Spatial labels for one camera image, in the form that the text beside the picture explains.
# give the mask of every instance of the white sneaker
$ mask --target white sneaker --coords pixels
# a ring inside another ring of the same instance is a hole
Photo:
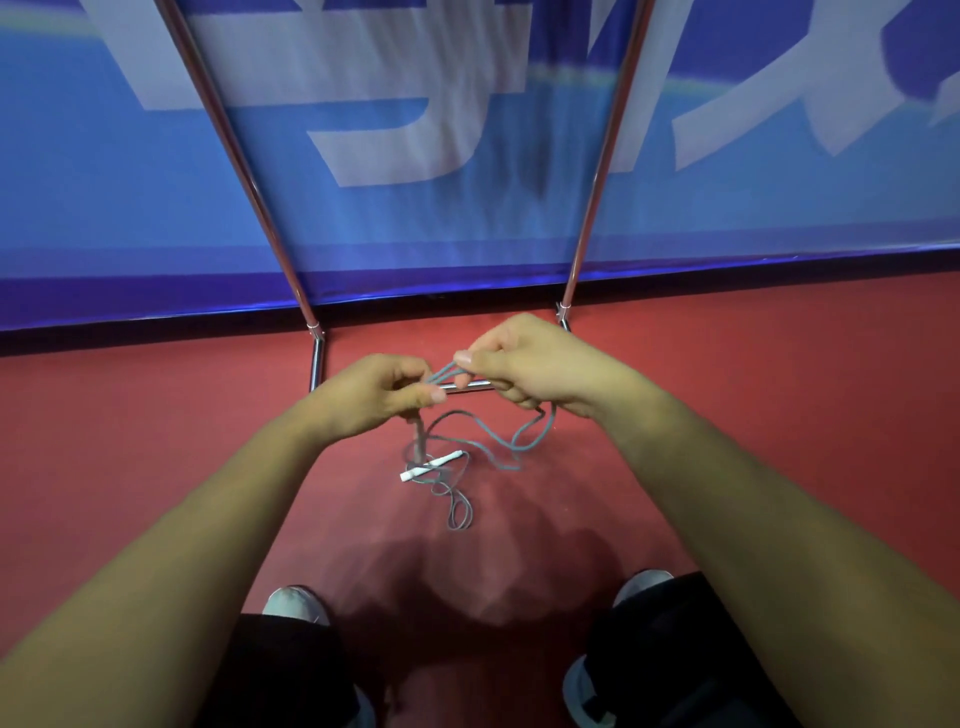
[[[267,599],[267,603],[263,607],[263,614],[302,619],[311,624],[322,624],[324,627],[330,626],[330,617],[327,615],[323,604],[317,598],[317,595],[306,587],[280,587]],[[370,699],[355,685],[353,689],[357,693],[360,711],[344,728],[376,728],[376,715],[373,712]]]
[[[659,569],[647,569],[634,574],[616,593],[613,606],[615,607],[624,599],[672,578],[672,573]],[[567,712],[570,713],[570,717],[573,718],[573,722],[579,728],[613,728],[616,725],[616,716],[613,713],[605,714],[597,722],[588,716],[587,711],[584,710],[584,705],[593,697],[596,697],[597,694],[597,691],[593,688],[593,682],[584,668],[586,659],[587,655],[578,657],[564,676],[564,704]]]

